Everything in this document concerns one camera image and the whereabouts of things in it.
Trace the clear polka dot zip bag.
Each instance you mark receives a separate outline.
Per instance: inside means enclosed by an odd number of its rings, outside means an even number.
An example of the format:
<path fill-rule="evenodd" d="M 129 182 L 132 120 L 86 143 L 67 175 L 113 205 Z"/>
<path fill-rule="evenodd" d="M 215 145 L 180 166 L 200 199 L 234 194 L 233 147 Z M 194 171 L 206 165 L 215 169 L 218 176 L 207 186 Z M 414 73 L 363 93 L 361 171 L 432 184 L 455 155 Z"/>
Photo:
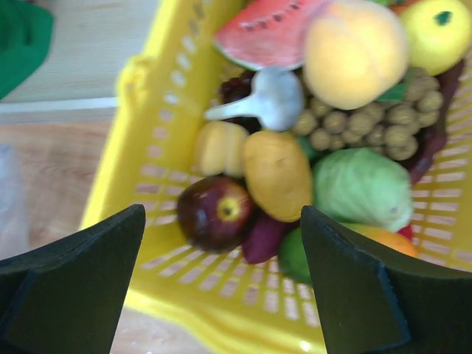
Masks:
<path fill-rule="evenodd" d="M 24 186 L 11 145 L 1 144 L 1 260 L 30 250 Z"/>

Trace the green cabbage toy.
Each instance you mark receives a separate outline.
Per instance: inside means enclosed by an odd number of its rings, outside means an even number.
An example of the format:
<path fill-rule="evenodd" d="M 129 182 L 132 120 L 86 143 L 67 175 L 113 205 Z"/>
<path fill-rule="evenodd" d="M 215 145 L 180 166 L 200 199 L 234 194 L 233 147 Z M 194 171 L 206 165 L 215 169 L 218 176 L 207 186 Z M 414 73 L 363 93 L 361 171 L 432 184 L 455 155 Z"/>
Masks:
<path fill-rule="evenodd" d="M 413 214 L 408 171 L 367 147 L 338 150 L 313 166 L 313 206 L 340 222 L 396 232 Z"/>

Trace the small yellow pumpkin toy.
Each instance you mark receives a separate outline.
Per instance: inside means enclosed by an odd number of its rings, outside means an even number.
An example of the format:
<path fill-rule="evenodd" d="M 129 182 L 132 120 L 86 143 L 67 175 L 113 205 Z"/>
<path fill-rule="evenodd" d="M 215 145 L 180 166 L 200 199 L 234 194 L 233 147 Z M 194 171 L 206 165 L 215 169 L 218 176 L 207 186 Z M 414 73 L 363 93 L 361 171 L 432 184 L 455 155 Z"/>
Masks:
<path fill-rule="evenodd" d="M 202 176 L 243 176 L 243 146 L 249 132 L 225 121 L 206 123 L 195 142 L 195 168 Z"/>

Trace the green lime toy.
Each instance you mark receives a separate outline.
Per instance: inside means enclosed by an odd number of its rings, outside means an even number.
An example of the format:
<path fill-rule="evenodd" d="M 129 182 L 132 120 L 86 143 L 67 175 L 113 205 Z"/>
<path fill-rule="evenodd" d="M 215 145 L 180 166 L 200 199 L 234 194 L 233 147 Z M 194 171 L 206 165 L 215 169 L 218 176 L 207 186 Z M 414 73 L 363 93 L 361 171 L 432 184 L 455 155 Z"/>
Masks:
<path fill-rule="evenodd" d="M 311 286 L 310 270 L 300 227 L 290 231 L 283 238 L 277 259 L 279 270 L 284 276 Z"/>

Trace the yellow plastic basket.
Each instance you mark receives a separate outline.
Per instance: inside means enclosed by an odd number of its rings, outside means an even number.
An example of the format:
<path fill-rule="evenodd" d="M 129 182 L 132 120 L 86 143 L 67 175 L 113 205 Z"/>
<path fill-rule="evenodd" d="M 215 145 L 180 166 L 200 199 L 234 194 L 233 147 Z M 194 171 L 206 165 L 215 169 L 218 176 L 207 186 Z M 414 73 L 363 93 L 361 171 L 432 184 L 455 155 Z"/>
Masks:
<path fill-rule="evenodd" d="M 205 111 L 249 96 L 259 71 L 231 62 L 214 45 L 215 33 L 252 2 L 162 3 L 144 51 L 119 79 L 119 108 L 82 225 L 129 204 L 144 206 L 128 306 L 178 322 L 219 353 L 329 353 L 312 282 L 284 276 L 277 255 L 247 263 L 243 243 L 226 253 L 200 250 L 177 221 L 180 194 L 210 177 L 198 173 L 194 157 L 199 131 L 212 122 Z M 439 122 L 420 134 L 413 157 L 398 162 L 369 149 L 409 173 L 414 211 L 396 233 L 413 243 L 417 259 L 471 274 L 471 42 L 456 65 L 433 77 L 445 103 Z M 240 125 L 249 136 L 272 131 L 255 117 L 215 121 Z M 313 181 L 313 166 L 335 151 L 314 153 L 295 137 Z M 241 178 L 230 178 L 249 192 L 244 168 Z M 263 211 L 253 202 L 247 237 Z"/>

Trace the yellow lemon toy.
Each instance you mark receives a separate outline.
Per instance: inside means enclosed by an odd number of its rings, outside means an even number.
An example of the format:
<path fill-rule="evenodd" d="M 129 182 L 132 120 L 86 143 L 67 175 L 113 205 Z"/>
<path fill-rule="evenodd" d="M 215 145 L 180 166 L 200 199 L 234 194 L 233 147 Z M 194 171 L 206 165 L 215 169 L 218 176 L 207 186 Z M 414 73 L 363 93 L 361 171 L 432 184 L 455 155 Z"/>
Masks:
<path fill-rule="evenodd" d="M 417 1 L 400 20 L 408 37 L 409 65 L 431 76 L 456 65 L 470 45 L 471 12 L 462 1 Z"/>

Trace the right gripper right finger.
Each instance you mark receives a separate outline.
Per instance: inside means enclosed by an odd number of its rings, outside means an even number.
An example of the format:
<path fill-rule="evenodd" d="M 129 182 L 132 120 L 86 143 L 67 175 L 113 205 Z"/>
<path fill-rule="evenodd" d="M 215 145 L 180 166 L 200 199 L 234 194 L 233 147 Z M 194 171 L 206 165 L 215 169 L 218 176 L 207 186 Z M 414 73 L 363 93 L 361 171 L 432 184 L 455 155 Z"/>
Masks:
<path fill-rule="evenodd" d="M 329 353 L 469 353 L 471 274 L 402 254 L 302 209 Z"/>

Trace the white garlic toy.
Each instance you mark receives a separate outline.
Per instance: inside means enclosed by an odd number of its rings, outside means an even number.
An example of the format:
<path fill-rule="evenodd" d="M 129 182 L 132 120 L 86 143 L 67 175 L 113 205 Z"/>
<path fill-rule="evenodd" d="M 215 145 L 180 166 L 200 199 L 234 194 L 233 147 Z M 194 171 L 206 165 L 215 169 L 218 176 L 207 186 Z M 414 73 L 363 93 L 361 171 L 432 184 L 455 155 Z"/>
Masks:
<path fill-rule="evenodd" d="M 210 108 L 204 118 L 215 121 L 255 117 L 265 129 L 287 131 L 299 121 L 304 107 L 305 96 L 299 78 L 281 66 L 267 66 L 256 72 L 249 96 Z"/>

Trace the purple sweet potato toy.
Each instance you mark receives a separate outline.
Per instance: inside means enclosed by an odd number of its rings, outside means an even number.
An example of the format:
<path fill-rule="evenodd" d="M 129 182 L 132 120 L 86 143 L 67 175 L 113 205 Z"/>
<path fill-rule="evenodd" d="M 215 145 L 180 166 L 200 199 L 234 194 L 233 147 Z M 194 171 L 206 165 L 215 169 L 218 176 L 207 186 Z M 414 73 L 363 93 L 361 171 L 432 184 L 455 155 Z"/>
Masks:
<path fill-rule="evenodd" d="M 277 255 L 283 238 L 298 226 L 299 221 L 282 222 L 261 211 L 242 244 L 245 261 L 258 264 L 271 259 Z"/>

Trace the watermelon slice toy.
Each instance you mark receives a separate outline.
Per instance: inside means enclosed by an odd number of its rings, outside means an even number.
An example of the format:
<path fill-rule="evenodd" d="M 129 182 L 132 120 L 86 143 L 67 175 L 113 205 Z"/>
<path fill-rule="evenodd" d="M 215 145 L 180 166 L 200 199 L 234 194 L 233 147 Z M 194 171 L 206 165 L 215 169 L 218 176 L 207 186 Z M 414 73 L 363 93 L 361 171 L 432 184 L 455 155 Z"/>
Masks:
<path fill-rule="evenodd" d="M 214 35 L 216 49 L 231 62 L 258 71 L 298 69 L 305 34 L 326 1 L 254 1 Z"/>

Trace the orange mango toy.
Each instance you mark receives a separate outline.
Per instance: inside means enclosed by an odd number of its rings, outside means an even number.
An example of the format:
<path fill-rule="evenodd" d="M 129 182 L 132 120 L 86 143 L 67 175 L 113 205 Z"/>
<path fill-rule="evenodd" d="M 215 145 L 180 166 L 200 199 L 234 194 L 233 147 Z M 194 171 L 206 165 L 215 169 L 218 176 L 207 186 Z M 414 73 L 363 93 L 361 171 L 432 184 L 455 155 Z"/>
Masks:
<path fill-rule="evenodd" d="M 399 251 L 402 254 L 406 254 L 414 258 L 419 257 L 419 253 L 413 243 L 401 234 L 391 232 L 377 226 L 359 223 L 342 223 L 342 225 L 348 229 L 353 230 L 354 232 L 359 233 L 360 235 L 381 243 L 384 246 L 394 249 L 395 251 Z"/>

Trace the green tank top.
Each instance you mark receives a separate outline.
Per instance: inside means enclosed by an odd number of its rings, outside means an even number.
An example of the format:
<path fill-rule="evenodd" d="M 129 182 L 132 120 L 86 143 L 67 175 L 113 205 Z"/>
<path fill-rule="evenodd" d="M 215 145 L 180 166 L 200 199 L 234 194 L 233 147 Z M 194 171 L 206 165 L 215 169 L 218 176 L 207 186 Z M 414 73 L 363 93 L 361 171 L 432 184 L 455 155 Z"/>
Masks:
<path fill-rule="evenodd" d="M 54 17 L 31 1 L 1 2 L 1 98 L 21 85 L 45 61 Z"/>

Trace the red apple toy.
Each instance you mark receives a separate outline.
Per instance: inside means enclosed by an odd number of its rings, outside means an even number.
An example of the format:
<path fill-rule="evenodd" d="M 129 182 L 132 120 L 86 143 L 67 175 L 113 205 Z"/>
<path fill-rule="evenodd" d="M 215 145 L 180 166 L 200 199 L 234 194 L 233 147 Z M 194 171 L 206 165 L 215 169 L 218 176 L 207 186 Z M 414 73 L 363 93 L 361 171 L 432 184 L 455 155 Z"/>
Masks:
<path fill-rule="evenodd" d="M 176 203 L 177 221 L 187 242 L 213 253 L 226 253 L 241 245 L 256 210 L 246 188 L 227 176 L 195 182 Z"/>

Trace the wooden clothes rack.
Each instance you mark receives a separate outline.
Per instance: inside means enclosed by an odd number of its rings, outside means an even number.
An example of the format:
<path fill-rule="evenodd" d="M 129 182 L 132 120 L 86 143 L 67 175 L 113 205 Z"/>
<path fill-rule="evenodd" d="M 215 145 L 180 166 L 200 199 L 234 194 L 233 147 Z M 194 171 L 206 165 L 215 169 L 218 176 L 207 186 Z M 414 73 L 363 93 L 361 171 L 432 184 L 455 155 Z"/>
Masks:
<path fill-rule="evenodd" d="M 44 64 L 1 101 L 1 123 L 109 120 L 115 82 L 145 42 L 159 1 L 39 1 L 55 17 Z"/>

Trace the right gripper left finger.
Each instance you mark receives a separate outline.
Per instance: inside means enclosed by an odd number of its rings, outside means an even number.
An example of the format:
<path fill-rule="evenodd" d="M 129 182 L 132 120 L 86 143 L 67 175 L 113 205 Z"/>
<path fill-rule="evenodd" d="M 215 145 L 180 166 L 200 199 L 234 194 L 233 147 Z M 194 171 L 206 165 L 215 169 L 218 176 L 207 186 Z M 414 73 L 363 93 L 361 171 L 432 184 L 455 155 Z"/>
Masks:
<path fill-rule="evenodd" d="M 1 261 L 2 353 L 109 353 L 145 229 L 133 204 Z"/>

